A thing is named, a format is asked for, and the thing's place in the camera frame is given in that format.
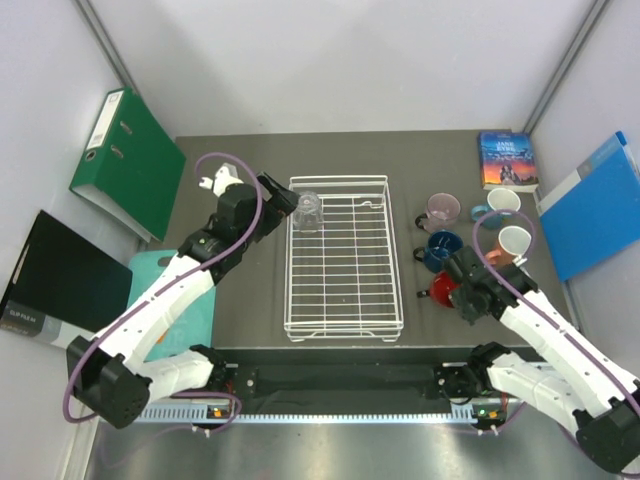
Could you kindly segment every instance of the teal cutting board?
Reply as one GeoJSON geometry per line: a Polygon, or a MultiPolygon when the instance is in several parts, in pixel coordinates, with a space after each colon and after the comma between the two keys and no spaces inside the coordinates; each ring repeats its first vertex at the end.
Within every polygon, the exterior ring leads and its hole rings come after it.
{"type": "MultiPolygon", "coordinates": [[[[133,280],[129,293],[129,306],[162,275],[169,260],[175,254],[175,250],[160,250],[138,253],[131,259],[129,268],[133,273],[133,280]]],[[[167,334],[151,349],[146,361],[178,355],[192,345],[210,347],[213,341],[215,302],[216,289],[213,287],[178,317],[167,334]]]]}

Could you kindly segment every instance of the dark blue mug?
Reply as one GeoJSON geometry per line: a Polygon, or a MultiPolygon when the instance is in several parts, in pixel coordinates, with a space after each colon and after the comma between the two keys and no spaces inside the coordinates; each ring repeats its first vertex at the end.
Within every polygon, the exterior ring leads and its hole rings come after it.
{"type": "Polygon", "coordinates": [[[462,239],[453,232],[440,230],[429,237],[425,247],[413,251],[413,258],[433,273],[438,273],[444,266],[444,260],[463,247],[462,239]]]}

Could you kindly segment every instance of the white label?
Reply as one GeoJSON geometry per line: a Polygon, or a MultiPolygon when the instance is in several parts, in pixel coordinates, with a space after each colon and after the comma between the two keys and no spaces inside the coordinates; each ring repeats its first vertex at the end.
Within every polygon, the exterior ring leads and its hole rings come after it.
{"type": "Polygon", "coordinates": [[[116,110],[118,110],[118,105],[120,105],[120,99],[122,98],[123,93],[123,90],[114,92],[105,100],[102,112],[100,112],[100,116],[98,117],[96,126],[93,129],[91,138],[89,138],[87,150],[99,148],[104,144],[104,138],[107,136],[107,132],[111,127],[111,122],[116,114],[116,110]]]}

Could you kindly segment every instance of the green binder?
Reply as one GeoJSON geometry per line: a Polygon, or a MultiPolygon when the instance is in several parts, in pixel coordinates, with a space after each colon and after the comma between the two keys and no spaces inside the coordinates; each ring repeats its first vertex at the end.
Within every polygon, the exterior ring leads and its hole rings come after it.
{"type": "Polygon", "coordinates": [[[107,94],[70,189],[145,241],[163,240],[185,157],[130,88],[107,94]]]}

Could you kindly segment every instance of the white drying rack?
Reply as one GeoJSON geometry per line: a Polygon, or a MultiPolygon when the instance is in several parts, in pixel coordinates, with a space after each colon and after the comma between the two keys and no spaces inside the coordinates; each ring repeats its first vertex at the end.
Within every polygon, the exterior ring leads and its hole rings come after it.
{"type": "Polygon", "coordinates": [[[289,338],[396,341],[404,319],[387,177],[293,177],[289,188],[316,193],[324,217],[313,233],[287,223],[289,338]]]}

